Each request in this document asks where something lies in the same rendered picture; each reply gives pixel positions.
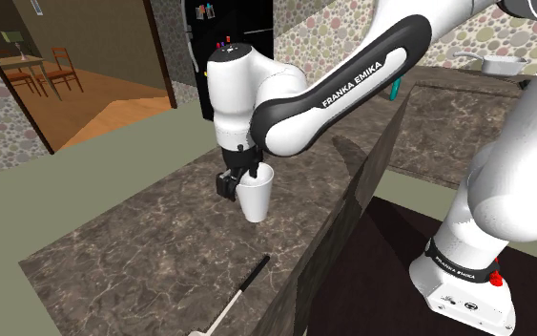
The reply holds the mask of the green-shaded table lamp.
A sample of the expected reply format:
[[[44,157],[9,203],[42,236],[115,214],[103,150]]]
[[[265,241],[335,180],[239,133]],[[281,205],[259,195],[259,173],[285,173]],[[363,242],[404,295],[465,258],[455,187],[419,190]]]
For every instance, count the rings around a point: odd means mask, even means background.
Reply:
[[[1,31],[1,34],[6,42],[13,44],[17,48],[22,60],[29,59],[21,47],[21,44],[24,43],[25,40],[20,31]]]

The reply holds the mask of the wooden chair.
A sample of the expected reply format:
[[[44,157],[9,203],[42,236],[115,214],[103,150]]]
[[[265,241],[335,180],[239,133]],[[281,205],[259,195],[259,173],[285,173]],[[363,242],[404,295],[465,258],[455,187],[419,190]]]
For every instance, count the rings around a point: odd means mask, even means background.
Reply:
[[[47,84],[50,86],[52,92],[56,94],[58,99],[61,99],[61,96],[56,89],[56,84],[64,84],[70,91],[72,89],[72,87],[70,86],[71,81],[75,81],[79,90],[81,92],[84,92],[80,79],[77,75],[77,72],[75,71],[67,49],[62,47],[52,47],[52,55],[55,60],[57,69],[54,71],[45,71],[44,69],[42,69],[41,73],[36,74],[34,76],[35,83],[39,85],[43,93],[45,95],[48,95],[44,87],[44,85]],[[61,59],[65,59],[68,62],[68,69],[62,67],[60,63]]]
[[[8,50],[0,50],[0,63],[4,58],[13,58],[13,55]],[[18,61],[13,61],[13,64],[17,68],[16,73],[6,73],[8,80],[12,83],[13,86],[27,85],[29,90],[34,94],[37,93],[41,95],[37,85],[35,84],[32,76],[28,73],[24,73],[22,68],[26,66],[26,61],[19,58]]]

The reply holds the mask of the wooden dining table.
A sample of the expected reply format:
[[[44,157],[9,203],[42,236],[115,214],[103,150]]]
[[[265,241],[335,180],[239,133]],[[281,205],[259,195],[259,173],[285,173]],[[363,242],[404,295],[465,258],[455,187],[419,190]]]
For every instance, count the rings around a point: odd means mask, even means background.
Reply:
[[[28,68],[31,71],[32,75],[35,75],[32,70],[33,66],[38,66],[41,73],[43,74],[44,79],[51,87],[51,90],[55,93],[59,100],[62,100],[55,86],[52,84],[51,80],[47,76],[46,69],[43,64],[43,58],[25,55],[25,56],[11,56],[11,57],[2,57],[0,58],[0,67],[2,70],[16,69],[16,68]]]

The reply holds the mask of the white cup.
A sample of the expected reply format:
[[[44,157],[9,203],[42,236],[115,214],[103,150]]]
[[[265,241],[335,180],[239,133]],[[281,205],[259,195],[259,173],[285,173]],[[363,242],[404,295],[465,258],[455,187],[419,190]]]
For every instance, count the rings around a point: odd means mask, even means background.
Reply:
[[[273,178],[273,168],[261,162],[255,178],[246,172],[239,181],[236,194],[242,213],[249,222],[258,223],[266,219]]]

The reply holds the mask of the dark robot stand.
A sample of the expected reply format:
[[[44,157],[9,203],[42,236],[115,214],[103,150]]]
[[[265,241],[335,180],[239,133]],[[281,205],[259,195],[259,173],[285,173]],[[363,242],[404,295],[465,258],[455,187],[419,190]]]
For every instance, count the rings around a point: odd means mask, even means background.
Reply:
[[[313,300],[307,336],[488,336],[431,311],[409,264],[440,221],[373,198]],[[499,257],[516,311],[512,336],[537,336],[537,258]]]

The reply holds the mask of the black-handled white utensil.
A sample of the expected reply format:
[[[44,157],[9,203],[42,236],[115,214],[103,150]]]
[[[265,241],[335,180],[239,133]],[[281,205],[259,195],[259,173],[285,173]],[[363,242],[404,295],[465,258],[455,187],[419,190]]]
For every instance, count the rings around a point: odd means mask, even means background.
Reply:
[[[222,320],[226,317],[227,313],[231,310],[233,305],[236,303],[238,298],[242,295],[244,291],[247,290],[247,288],[250,286],[250,284],[254,281],[254,279],[257,277],[257,275],[260,273],[260,271],[265,267],[265,265],[270,261],[269,255],[264,255],[262,259],[259,261],[259,263],[255,266],[255,268],[251,271],[251,273],[247,276],[247,278],[243,281],[243,283],[238,288],[238,291],[234,294],[233,298],[229,301],[229,303],[220,311],[220,313],[217,315],[217,317],[214,319],[212,324],[207,328],[206,331],[199,331],[199,330],[193,330],[191,331],[187,336],[212,336],[217,327],[220,325]]]

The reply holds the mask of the black refrigerator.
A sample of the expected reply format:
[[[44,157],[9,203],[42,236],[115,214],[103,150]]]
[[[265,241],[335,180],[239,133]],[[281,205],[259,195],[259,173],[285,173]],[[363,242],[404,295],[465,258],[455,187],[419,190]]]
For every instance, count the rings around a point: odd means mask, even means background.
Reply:
[[[214,50],[234,42],[274,56],[274,0],[180,0],[188,53],[195,71],[202,116],[212,120],[206,63]]]

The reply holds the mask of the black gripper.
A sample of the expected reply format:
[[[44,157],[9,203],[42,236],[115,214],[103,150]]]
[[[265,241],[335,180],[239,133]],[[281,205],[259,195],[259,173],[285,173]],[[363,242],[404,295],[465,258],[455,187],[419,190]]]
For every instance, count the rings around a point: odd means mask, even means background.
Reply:
[[[263,162],[263,152],[254,145],[247,150],[239,145],[236,151],[221,149],[227,171],[216,175],[217,194],[230,201],[236,200],[236,189],[245,173],[256,179],[258,167]]]

